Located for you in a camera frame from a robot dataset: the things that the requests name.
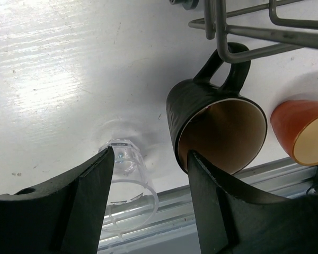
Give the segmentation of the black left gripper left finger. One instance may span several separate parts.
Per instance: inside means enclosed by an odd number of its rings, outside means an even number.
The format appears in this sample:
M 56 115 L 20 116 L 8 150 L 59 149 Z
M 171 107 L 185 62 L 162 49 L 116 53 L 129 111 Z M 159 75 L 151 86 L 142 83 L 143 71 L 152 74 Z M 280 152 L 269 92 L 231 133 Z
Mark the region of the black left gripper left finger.
M 43 183 L 0 195 L 0 253 L 97 253 L 113 167 L 108 147 Z

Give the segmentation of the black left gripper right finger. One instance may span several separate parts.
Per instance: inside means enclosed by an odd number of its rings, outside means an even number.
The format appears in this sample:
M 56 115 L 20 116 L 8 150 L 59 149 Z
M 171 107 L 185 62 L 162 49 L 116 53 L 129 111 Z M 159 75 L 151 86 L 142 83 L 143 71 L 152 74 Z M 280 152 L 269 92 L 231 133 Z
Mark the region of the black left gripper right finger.
M 202 253 L 318 253 L 318 195 L 259 190 L 193 150 L 188 177 Z

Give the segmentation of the clear glass tumbler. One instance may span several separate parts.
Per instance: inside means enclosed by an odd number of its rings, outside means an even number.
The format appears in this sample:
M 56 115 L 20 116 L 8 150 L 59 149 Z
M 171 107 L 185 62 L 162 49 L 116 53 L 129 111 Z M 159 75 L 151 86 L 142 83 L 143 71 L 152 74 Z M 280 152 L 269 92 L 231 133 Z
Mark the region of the clear glass tumbler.
M 130 140 L 112 139 L 99 150 L 108 147 L 114 152 L 114 167 L 102 231 L 121 235 L 150 221 L 159 199 L 140 149 Z

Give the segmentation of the dark brown mug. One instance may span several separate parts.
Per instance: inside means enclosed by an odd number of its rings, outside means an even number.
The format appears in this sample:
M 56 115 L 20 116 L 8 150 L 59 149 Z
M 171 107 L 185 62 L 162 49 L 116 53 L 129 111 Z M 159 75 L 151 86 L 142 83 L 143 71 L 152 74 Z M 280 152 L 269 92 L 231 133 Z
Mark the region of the dark brown mug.
M 249 165 L 265 142 L 266 114 L 240 94 L 250 61 L 231 64 L 226 80 L 217 86 L 210 80 L 223 63 L 215 50 L 194 78 L 177 83 L 167 96 L 172 146 L 185 173 L 190 150 L 232 175 Z

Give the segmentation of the orange small mug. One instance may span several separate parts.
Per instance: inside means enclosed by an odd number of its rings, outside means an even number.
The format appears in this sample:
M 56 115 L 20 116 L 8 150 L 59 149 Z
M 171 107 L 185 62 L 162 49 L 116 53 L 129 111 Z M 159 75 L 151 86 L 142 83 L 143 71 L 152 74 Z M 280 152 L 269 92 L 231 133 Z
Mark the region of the orange small mug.
M 270 123 L 279 144 L 295 162 L 318 165 L 318 101 L 285 101 L 274 109 Z

